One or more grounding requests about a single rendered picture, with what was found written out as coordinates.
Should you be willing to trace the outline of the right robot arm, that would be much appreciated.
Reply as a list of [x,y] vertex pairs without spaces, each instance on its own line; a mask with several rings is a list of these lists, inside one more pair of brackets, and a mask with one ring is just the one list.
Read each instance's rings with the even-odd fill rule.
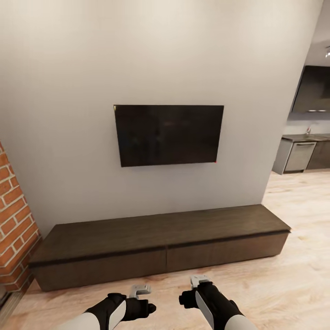
[[191,291],[184,291],[179,302],[185,308],[199,308],[212,330],[260,330],[228,300],[206,274],[191,275]]

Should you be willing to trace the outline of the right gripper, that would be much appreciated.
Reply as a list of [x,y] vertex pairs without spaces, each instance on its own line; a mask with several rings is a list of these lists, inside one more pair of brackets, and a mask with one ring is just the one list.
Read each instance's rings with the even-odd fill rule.
[[197,289],[191,291],[184,291],[181,296],[179,296],[179,302],[184,305],[185,308],[198,308],[195,300],[195,293]]

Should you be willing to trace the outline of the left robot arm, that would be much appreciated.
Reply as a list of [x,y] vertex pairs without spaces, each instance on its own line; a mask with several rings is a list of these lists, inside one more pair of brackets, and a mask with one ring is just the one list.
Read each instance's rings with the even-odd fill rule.
[[150,285],[132,285],[129,298],[121,293],[109,293],[108,297],[77,318],[50,330],[113,330],[121,321],[147,318],[156,311],[147,299],[138,295],[151,294]]

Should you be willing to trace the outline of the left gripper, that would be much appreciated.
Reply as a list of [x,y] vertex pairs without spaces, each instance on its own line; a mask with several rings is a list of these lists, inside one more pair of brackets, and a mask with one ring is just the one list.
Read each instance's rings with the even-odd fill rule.
[[135,298],[130,298],[133,308],[132,314],[127,319],[127,321],[136,320],[140,318],[147,318],[150,313],[156,311],[156,306],[154,304],[149,304],[147,299],[145,300],[138,300]]

